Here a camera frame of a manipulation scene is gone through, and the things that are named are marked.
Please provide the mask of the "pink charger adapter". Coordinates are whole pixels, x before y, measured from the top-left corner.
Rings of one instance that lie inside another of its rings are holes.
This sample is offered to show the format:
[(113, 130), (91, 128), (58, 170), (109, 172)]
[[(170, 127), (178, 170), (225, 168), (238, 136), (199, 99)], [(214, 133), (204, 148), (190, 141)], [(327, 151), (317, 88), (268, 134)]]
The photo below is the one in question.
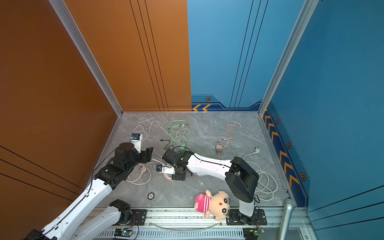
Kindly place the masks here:
[(222, 149), (223, 149), (223, 145), (217, 143), (217, 145), (216, 145), (216, 152), (218, 153), (218, 152), (220, 152)]

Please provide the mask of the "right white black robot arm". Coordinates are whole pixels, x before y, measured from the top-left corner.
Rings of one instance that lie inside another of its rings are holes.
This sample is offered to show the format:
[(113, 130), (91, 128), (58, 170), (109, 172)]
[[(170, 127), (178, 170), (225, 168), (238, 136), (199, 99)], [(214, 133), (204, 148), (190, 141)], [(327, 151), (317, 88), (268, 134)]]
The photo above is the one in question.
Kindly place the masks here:
[[(255, 216), (256, 189), (259, 183), (259, 174), (240, 157), (232, 160), (217, 160), (200, 156), (192, 151), (177, 153), (168, 149), (162, 156), (167, 164), (174, 169), (173, 180), (185, 177), (189, 171), (198, 176), (210, 176), (226, 182), (234, 197), (239, 200), (238, 216), (240, 222), (253, 225), (257, 220)], [(204, 194), (198, 194), (194, 208), (203, 213), (205, 218), (214, 216), (219, 222), (230, 217), (230, 196), (223, 191), (213, 194), (206, 190)]]

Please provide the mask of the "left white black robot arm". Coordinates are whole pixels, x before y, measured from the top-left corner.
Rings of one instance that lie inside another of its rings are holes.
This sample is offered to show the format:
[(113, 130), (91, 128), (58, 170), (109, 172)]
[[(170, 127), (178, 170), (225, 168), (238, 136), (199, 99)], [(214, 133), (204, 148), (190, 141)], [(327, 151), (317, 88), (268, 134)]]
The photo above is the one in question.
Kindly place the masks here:
[(42, 230), (32, 230), (27, 240), (92, 240), (113, 224), (134, 222), (130, 204), (115, 200), (98, 216), (83, 223), (94, 208), (119, 184), (127, 179), (138, 164), (152, 160), (153, 148), (137, 150), (132, 143), (122, 143), (115, 155), (93, 177), (73, 203)]

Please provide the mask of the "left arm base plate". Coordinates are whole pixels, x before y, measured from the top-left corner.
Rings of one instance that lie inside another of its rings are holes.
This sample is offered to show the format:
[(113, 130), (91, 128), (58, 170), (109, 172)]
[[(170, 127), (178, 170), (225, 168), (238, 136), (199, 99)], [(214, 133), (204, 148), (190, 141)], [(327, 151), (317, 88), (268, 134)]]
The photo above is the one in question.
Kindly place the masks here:
[(134, 209), (125, 210), (121, 213), (120, 219), (116, 226), (144, 226), (147, 217), (147, 210), (145, 209)]

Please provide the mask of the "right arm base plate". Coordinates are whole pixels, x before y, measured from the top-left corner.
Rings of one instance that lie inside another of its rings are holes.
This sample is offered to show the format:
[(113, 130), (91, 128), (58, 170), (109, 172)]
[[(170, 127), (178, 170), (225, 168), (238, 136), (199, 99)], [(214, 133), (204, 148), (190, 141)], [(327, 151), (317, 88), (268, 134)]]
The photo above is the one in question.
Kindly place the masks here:
[(254, 209), (251, 217), (241, 214), (239, 209), (230, 209), (229, 216), (226, 218), (226, 223), (228, 226), (266, 226), (268, 224), (265, 211), (258, 208)]

